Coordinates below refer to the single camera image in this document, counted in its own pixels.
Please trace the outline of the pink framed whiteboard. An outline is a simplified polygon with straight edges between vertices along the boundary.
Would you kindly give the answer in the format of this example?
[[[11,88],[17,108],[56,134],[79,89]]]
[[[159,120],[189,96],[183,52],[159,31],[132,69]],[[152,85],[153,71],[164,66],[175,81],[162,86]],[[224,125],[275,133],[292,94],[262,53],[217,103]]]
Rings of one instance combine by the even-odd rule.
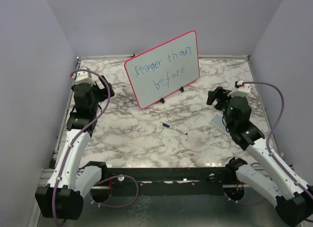
[[[160,101],[200,77],[197,33],[191,30],[125,61],[140,109]]]

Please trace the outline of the white blue whiteboard marker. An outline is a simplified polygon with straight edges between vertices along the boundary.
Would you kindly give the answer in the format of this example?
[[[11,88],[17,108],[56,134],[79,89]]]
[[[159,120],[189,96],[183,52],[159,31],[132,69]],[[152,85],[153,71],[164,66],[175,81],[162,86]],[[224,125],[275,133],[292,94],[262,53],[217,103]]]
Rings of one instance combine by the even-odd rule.
[[[175,130],[175,131],[177,131],[177,132],[179,132],[179,133],[182,133],[182,134],[184,134],[184,135],[188,135],[187,132],[185,132],[185,131],[183,131],[183,130],[180,130],[180,129],[177,129],[177,128],[175,128],[175,127],[173,127],[173,126],[171,126],[171,125],[169,125],[169,124],[167,124],[167,123],[163,123],[162,125],[163,125],[164,127],[166,127],[166,128]]]

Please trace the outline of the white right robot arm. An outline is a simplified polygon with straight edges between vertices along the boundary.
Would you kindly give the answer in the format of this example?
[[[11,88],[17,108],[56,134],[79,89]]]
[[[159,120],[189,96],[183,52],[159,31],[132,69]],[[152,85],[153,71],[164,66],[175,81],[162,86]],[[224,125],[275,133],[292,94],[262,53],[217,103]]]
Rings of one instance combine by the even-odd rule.
[[[280,219],[295,227],[313,213],[313,187],[298,176],[282,158],[267,145],[267,139],[251,121],[247,92],[229,91],[217,87],[208,92],[207,105],[214,101],[215,109],[223,113],[222,121],[232,140],[250,154],[269,175],[265,177],[252,169],[243,159],[227,164],[225,179],[241,181],[268,200]]]

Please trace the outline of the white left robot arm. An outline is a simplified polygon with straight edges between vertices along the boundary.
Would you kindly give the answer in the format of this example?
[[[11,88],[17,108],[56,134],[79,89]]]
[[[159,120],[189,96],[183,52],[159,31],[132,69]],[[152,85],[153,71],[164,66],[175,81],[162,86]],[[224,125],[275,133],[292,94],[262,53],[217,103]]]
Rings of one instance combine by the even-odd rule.
[[[87,77],[75,83],[74,106],[67,120],[67,134],[64,148],[53,174],[45,186],[37,187],[35,198],[45,218],[77,220],[83,210],[84,198],[94,184],[107,182],[107,166],[104,162],[87,163],[78,175],[83,152],[88,145],[101,113],[100,103],[114,97],[111,83],[101,75],[102,89]]]

